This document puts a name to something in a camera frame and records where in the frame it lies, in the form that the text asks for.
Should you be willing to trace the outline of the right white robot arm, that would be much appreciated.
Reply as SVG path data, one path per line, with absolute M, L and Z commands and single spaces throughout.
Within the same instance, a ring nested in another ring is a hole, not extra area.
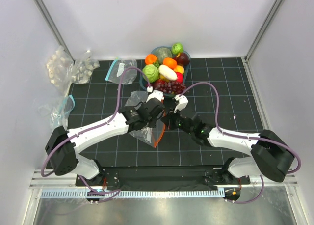
M 161 121 L 170 130 L 186 132 L 198 145 L 246 154 L 246 158 L 229 158 L 225 162 L 221 178 L 227 184 L 256 174 L 274 182 L 283 182 L 295 158 L 288 146 L 270 130 L 261 133 L 230 131 L 203 122 L 197 114 L 188 117 L 181 112 L 170 112 Z

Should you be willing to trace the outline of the clear bag with orange zipper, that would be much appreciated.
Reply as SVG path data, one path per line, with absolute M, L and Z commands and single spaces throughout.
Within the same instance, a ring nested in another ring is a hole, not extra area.
M 136 106 L 140 105 L 140 102 L 146 101 L 148 98 L 148 93 L 145 91 L 133 91 L 130 97 L 127 99 L 124 106 Z M 153 148 L 157 148 L 158 143 L 162 139 L 162 136 L 165 131 L 165 126 L 159 119 L 156 122 L 156 127 L 145 127 L 142 130 L 132 131 L 130 135 L 141 140 L 142 142 L 150 145 Z

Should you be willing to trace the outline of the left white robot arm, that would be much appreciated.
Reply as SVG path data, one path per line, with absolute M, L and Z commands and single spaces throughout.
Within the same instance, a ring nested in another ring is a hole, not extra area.
M 108 138 L 155 127 L 164 110 L 163 102 L 152 98 L 136 106 L 124 106 L 110 117 L 80 128 L 57 127 L 45 147 L 44 165 L 50 164 L 57 176 L 74 173 L 98 186 L 105 178 L 105 171 L 97 160 L 88 159 L 81 152 Z

